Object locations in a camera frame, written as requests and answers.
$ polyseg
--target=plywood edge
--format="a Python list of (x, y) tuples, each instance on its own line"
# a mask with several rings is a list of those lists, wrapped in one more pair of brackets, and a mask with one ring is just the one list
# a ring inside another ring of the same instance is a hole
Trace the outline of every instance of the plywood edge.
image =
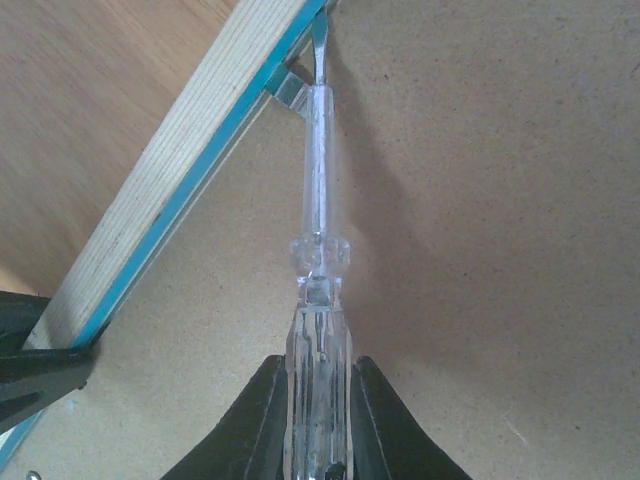
[[(83, 346), (102, 331), (324, 4), (238, 3), (53, 296), (30, 347)], [(0, 436), (0, 470), (38, 415)]]

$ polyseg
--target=metal clip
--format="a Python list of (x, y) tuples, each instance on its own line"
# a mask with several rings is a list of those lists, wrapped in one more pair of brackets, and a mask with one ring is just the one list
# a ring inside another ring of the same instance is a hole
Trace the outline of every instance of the metal clip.
[(307, 94), (309, 85), (284, 65), (275, 71), (265, 90), (302, 118), (307, 116)]

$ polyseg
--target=blue painted edge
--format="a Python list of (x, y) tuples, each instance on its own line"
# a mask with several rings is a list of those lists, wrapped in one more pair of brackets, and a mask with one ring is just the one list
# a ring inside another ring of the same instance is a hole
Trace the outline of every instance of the blue painted edge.
[[(135, 248), (129, 260), (120, 270), (115, 280), (105, 293), (104, 297), (93, 311), (87, 323), (82, 328), (73, 342), (74, 347), (88, 345), (108, 322), (116, 305), (127, 292), (131, 283), (144, 267), (147, 259), (155, 248), (162, 242), (165, 233), (169, 230), (180, 212), (187, 205), (191, 195), (196, 190), (201, 180), (206, 178), (208, 172), (220, 160), (220, 154), (227, 142), (233, 137), (235, 131), (242, 125), (244, 119), (251, 112), (251, 108), (262, 93), (263, 89), (283, 62), (289, 50), (304, 33), (318, 11), (324, 6), (326, 0), (307, 0), (289, 28), (282, 35), (256, 75), (247, 85), (244, 93), (236, 101), (235, 105), (215, 131), (209, 143), (200, 156), (193, 163), (178, 187), (169, 197), (165, 207), (160, 212), (156, 221), (149, 227), (140, 243)], [(18, 448), (31, 427), (35, 424), (40, 413), (24, 420), (14, 428), (13, 432), (0, 448), (0, 472), (4, 470), (11, 455)]]

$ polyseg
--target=screwdriver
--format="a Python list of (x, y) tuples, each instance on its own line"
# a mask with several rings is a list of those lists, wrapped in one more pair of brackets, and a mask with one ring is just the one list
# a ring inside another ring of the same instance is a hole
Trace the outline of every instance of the screwdriver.
[(352, 341), (341, 305), (349, 242), (340, 236), (333, 91), (326, 84), (329, 20), (311, 24), (315, 79), (308, 87), (302, 236), (291, 242), (298, 303), (287, 337), (287, 480), (353, 478)]

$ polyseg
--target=screwdriver tip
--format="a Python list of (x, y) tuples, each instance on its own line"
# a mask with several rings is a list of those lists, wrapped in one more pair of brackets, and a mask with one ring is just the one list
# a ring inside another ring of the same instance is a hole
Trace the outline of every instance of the screwdriver tip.
[(315, 61), (315, 84), (322, 85), (326, 82), (327, 37), (329, 36), (329, 17), (327, 10), (323, 8), (311, 23), (311, 41), (313, 42), (313, 56)]

